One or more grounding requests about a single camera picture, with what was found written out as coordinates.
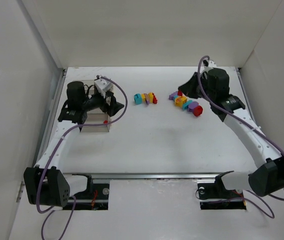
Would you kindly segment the yellow flower lego block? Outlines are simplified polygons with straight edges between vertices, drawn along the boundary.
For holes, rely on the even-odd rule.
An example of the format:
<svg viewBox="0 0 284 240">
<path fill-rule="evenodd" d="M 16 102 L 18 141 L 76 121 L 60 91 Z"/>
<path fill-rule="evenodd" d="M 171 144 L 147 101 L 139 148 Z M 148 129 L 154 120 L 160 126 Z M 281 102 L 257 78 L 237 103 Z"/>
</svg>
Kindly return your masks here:
<svg viewBox="0 0 284 240">
<path fill-rule="evenodd" d="M 183 105 L 187 102 L 187 97 L 185 96 L 179 96 L 177 95 L 176 98 L 174 99 L 174 104 L 177 107 L 182 108 Z"/>
</svg>

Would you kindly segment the purple square lego block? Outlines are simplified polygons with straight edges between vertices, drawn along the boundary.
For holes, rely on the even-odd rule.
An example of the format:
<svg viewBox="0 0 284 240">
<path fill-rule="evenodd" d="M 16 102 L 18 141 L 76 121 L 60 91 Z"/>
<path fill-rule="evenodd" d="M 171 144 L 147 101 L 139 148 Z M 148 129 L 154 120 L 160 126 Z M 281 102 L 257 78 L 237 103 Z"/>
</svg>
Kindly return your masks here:
<svg viewBox="0 0 284 240">
<path fill-rule="evenodd" d="M 191 103 L 188 105 L 187 110 L 188 110 L 189 112 L 193 113 L 193 112 L 194 112 L 194 109 L 195 109 L 198 105 L 199 105 L 198 102 L 193 101 L 193 102 L 191 102 Z"/>
</svg>

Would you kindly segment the red round lego block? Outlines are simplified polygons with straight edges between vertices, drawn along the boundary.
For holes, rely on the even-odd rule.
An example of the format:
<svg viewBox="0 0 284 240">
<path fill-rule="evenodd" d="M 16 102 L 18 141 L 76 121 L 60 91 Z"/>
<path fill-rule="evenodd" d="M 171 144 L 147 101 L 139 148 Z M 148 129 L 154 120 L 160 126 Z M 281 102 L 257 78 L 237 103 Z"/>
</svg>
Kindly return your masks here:
<svg viewBox="0 0 284 240">
<path fill-rule="evenodd" d="M 199 117 L 203 113 L 203 108 L 202 106 L 198 105 L 193 109 L 193 114 L 195 117 Z"/>
</svg>

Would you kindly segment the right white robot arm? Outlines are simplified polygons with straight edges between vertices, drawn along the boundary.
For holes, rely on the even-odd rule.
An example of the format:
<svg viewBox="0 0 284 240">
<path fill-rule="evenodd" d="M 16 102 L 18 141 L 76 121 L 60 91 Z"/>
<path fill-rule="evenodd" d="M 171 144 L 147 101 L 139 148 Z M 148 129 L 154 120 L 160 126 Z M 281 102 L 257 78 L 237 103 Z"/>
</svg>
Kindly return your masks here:
<svg viewBox="0 0 284 240">
<path fill-rule="evenodd" d="M 207 100 L 213 113 L 240 139 L 256 166 L 253 172 L 227 171 L 216 176 L 213 198 L 222 198 L 232 190 L 252 191 L 264 197 L 284 189 L 284 151 L 262 133 L 245 104 L 230 94 L 225 70 L 207 67 L 195 72 L 178 90 L 189 98 Z"/>
</svg>

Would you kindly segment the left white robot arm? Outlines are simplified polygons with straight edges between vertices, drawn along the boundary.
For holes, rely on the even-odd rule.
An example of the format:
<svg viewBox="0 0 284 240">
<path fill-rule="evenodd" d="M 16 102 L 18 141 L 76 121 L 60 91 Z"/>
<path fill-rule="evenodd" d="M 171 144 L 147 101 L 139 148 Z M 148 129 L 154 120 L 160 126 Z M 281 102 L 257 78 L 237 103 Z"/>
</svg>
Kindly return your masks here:
<svg viewBox="0 0 284 240">
<path fill-rule="evenodd" d="M 88 112 L 100 109 L 109 117 L 118 111 L 125 112 L 127 104 L 117 102 L 113 87 L 117 83 L 105 76 L 99 75 L 90 87 L 82 81 L 73 81 L 67 85 L 65 100 L 57 120 L 56 130 L 46 151 L 33 167 L 24 171 L 24 182 L 29 203 L 44 213 L 41 206 L 65 207 L 69 198 L 90 191 L 91 177 L 87 174 L 64 174 L 63 163 L 74 140 L 87 126 Z"/>
</svg>

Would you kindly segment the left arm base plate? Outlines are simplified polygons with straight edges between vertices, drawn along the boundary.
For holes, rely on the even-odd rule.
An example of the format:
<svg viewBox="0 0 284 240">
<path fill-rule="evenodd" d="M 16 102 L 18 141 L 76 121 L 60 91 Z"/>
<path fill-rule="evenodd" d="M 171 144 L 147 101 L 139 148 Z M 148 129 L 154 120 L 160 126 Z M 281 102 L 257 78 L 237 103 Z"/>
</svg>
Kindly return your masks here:
<svg viewBox="0 0 284 240">
<path fill-rule="evenodd" d="M 88 190 L 75 194 L 76 211 L 106 211 L 109 208 L 110 182 L 93 180 Z"/>
</svg>

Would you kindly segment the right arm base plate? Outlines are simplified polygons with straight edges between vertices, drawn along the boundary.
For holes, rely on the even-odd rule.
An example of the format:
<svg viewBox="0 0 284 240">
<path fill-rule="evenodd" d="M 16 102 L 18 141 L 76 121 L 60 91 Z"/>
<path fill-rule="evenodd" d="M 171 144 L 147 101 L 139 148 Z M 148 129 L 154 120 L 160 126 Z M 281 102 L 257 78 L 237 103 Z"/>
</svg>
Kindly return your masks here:
<svg viewBox="0 0 284 240">
<path fill-rule="evenodd" d="M 243 194 L 226 190 L 213 182 L 200 182 L 195 196 L 200 200 L 201 210 L 246 210 Z"/>
</svg>

